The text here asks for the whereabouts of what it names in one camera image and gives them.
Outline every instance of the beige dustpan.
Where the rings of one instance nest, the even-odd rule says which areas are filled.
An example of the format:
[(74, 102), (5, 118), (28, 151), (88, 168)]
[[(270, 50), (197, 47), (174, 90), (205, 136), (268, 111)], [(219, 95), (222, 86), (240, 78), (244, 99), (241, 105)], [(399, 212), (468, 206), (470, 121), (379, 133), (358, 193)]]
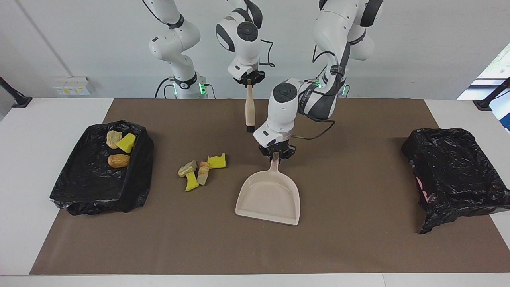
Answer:
[(294, 181), (278, 171), (277, 153), (274, 154), (268, 171), (252, 174), (246, 179), (239, 192), (236, 214), (297, 225), (299, 192)]

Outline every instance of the black plastic bag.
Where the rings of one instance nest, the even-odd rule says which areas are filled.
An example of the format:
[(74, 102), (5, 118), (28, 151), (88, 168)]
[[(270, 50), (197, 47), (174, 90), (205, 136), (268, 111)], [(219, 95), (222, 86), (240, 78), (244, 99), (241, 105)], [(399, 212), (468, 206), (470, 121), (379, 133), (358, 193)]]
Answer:
[[(106, 134), (111, 130), (136, 136), (126, 168), (108, 165), (110, 155), (125, 154), (107, 146)], [(153, 155), (154, 142), (143, 126), (125, 121), (90, 126), (67, 159), (49, 198), (72, 215), (129, 212), (147, 199)]]
[(418, 129), (402, 146), (416, 176), (427, 217), (420, 231), (510, 209), (510, 191), (475, 141), (463, 129)]

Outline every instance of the white electrical box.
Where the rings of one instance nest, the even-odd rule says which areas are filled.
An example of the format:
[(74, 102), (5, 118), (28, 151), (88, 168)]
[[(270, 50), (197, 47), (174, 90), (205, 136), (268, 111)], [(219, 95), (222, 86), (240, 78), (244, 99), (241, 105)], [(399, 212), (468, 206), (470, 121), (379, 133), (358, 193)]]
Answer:
[(91, 95), (94, 86), (87, 77), (56, 78), (53, 90), (57, 95)]

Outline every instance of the white robotic arm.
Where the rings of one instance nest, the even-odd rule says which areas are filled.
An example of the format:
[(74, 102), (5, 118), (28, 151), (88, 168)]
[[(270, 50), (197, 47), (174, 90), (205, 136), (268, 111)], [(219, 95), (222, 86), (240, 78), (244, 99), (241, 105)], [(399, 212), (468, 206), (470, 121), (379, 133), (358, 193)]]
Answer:
[(173, 0), (143, 1), (154, 17), (170, 28), (155, 37), (149, 48), (156, 58), (171, 65), (176, 96), (182, 99), (205, 98), (205, 78), (195, 71), (191, 58), (182, 55), (200, 41), (200, 31), (184, 19)]
[(373, 51), (373, 41), (366, 37), (364, 27), (373, 25), (382, 10), (383, 0), (320, 0), (321, 9), (314, 25), (314, 39), (321, 49), (317, 57), (327, 55), (328, 64), (322, 78), (325, 86), (314, 82), (288, 79), (271, 93), (268, 117), (253, 134), (261, 152), (279, 160), (295, 153), (289, 145), (296, 113), (320, 122), (328, 121), (335, 110), (337, 93), (345, 82), (345, 71), (351, 50), (353, 58), (365, 60)]
[(252, 84), (257, 84), (264, 78), (263, 72), (260, 72), (262, 76), (258, 78), (255, 75), (259, 68), (262, 12), (250, 0), (227, 1), (235, 10), (216, 25), (216, 37), (220, 44), (236, 53), (227, 70), (241, 84), (246, 85), (243, 80), (247, 78), (251, 78)]

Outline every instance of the yellow sponge piece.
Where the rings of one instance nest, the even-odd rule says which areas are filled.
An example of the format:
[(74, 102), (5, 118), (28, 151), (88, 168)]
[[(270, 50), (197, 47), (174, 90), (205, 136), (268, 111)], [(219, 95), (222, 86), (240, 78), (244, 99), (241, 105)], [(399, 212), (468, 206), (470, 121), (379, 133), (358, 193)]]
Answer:
[(210, 169), (223, 169), (226, 167), (225, 153), (221, 156), (207, 157), (207, 163)]
[(135, 145), (136, 136), (128, 133), (121, 140), (117, 142), (117, 146), (126, 153), (130, 153)]
[(198, 187), (198, 181), (196, 181), (195, 173), (190, 172), (186, 174), (186, 178), (188, 179), (188, 184), (186, 185), (186, 192), (191, 191), (194, 188)]

